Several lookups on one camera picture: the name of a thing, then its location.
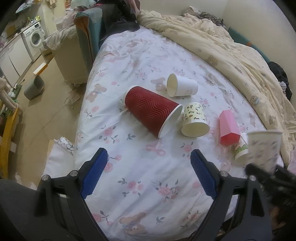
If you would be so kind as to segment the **Hello Kitty paper cup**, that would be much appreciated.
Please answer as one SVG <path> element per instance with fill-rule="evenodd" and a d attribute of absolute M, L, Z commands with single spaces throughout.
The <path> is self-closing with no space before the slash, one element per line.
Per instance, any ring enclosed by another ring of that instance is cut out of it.
<path fill-rule="evenodd" d="M 247 164 L 254 164 L 267 173 L 274 173 L 280 155 L 281 131 L 257 131 L 247 134 Z"/>

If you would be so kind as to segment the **green white paper cup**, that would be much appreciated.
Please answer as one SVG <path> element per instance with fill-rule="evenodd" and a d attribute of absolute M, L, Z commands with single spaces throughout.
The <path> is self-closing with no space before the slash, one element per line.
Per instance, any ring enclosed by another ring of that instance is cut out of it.
<path fill-rule="evenodd" d="M 247 164 L 248 156 L 248 136 L 247 133 L 241 133 L 239 142 L 234 145 L 234 164 L 244 166 Z"/>

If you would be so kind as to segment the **pink hexagonal plastic cup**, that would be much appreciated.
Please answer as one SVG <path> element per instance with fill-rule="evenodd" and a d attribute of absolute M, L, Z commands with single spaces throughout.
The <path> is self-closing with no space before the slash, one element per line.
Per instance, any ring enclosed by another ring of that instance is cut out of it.
<path fill-rule="evenodd" d="M 224 146 L 234 145 L 239 142 L 240 131 L 234 114 L 231 110 L 224 110 L 219 115 L 220 144 Z"/>

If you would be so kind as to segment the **yellow patterned paper cup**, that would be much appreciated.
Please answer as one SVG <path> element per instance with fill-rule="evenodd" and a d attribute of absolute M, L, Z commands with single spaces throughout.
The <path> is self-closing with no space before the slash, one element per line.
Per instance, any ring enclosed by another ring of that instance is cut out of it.
<path fill-rule="evenodd" d="M 210 130 L 203 106 L 198 102 L 191 102 L 184 108 L 184 119 L 181 132 L 186 137 L 198 138 L 206 135 Z"/>

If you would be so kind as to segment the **red ribbed paper cup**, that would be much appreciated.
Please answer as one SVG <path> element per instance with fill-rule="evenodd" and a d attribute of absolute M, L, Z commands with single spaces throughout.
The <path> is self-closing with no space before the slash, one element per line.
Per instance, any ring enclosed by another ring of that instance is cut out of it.
<path fill-rule="evenodd" d="M 141 86 L 132 86 L 123 102 L 130 113 L 157 138 L 164 137 L 177 122 L 183 106 Z"/>

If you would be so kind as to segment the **plain white paper cup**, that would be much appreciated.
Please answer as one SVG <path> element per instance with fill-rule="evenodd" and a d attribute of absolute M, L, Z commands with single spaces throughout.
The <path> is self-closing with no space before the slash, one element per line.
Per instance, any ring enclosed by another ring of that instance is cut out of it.
<path fill-rule="evenodd" d="M 169 97 L 193 96 L 198 92 L 196 80 L 170 74 L 166 82 L 166 90 Z"/>

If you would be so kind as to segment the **white patterned floor cloth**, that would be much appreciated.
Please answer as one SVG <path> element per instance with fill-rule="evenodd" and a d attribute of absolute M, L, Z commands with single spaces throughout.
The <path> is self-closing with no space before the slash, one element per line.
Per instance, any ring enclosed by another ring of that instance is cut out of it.
<path fill-rule="evenodd" d="M 60 137 L 54 140 L 53 150 L 59 156 L 70 157 L 74 154 L 74 144 L 66 137 Z"/>

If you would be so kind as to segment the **yellow wooden chair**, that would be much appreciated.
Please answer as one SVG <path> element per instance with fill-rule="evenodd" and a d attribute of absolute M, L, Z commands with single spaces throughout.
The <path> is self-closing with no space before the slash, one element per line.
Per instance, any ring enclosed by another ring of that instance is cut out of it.
<path fill-rule="evenodd" d="M 11 148 L 11 139 L 15 133 L 16 125 L 18 124 L 21 115 L 21 108 L 16 104 L 16 108 L 11 112 L 6 120 L 4 133 L 1 139 L 1 178 L 8 178 L 8 161 Z"/>

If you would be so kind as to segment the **grey waste bin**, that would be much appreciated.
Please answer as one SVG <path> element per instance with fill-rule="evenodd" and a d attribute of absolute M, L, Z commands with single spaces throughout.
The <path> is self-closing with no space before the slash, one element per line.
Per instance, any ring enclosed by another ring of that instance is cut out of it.
<path fill-rule="evenodd" d="M 28 100 L 32 100 L 35 97 L 39 96 L 44 92 L 45 83 L 40 75 L 36 75 L 34 80 L 30 83 L 30 85 L 25 89 L 24 96 Z"/>

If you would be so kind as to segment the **white floral bed sheet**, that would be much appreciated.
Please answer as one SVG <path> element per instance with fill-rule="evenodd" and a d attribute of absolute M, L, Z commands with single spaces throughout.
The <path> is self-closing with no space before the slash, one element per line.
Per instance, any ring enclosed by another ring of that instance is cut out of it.
<path fill-rule="evenodd" d="M 122 96 L 141 86 L 165 96 L 170 74 L 195 80 L 194 96 L 177 97 L 181 105 L 203 106 L 210 130 L 199 138 L 181 133 L 183 120 L 156 138 L 125 107 Z M 207 160 L 232 176 L 234 153 L 219 141 L 219 115 L 231 110 L 242 133 L 264 125 L 240 91 L 219 71 L 161 34 L 141 27 L 106 39 L 89 75 L 78 121 L 73 155 L 54 151 L 45 174 L 67 175 L 99 148 L 109 154 L 106 168 L 86 203 L 110 240 L 178 240 L 201 224 L 211 203 L 191 166 L 200 149 Z"/>

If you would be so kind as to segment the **cream bear print duvet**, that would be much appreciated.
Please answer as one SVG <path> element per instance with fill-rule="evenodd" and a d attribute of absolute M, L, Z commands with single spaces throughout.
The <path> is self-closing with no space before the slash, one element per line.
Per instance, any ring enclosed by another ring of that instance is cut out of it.
<path fill-rule="evenodd" d="M 289 165 L 295 153 L 295 108 L 255 49 L 234 42 L 212 21 L 190 14 L 173 16 L 142 10 L 137 20 L 221 72 L 246 97 L 268 130 L 283 132 L 280 153 L 285 166 Z"/>

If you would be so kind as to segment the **black clothes pile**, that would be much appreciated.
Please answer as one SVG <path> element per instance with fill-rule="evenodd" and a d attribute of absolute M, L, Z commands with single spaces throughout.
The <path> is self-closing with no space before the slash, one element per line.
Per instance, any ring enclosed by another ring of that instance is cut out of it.
<path fill-rule="evenodd" d="M 291 101 L 292 98 L 292 91 L 290 89 L 290 83 L 288 81 L 288 77 L 284 69 L 278 65 L 277 63 L 270 61 L 267 63 L 269 66 L 269 69 L 272 71 L 272 73 L 275 75 L 277 78 L 280 87 L 284 93 L 284 95 L 287 97 L 289 101 Z"/>

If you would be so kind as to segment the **beige covered furniture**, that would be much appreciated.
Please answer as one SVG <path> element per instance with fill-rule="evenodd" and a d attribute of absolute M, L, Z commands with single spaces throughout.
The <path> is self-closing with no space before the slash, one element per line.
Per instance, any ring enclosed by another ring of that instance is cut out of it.
<path fill-rule="evenodd" d="M 65 82 L 70 86 L 87 82 L 88 72 L 80 49 L 75 25 L 70 25 L 49 35 L 44 48 L 52 51 Z"/>

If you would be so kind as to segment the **white cabinet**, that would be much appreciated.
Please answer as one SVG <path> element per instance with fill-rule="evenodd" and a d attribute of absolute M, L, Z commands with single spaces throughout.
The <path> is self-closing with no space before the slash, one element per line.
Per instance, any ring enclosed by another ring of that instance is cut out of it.
<path fill-rule="evenodd" d="M 1 51 L 1 71 L 11 86 L 16 84 L 31 63 L 21 35 L 15 37 Z"/>

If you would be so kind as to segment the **white washing machine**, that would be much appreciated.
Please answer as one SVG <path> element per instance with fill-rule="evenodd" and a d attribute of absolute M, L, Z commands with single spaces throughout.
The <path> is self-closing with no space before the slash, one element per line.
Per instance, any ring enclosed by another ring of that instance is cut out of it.
<path fill-rule="evenodd" d="M 42 54 L 41 47 L 45 40 L 45 32 L 41 27 L 40 21 L 31 24 L 23 30 L 21 36 L 31 58 L 31 62 L 34 63 Z"/>

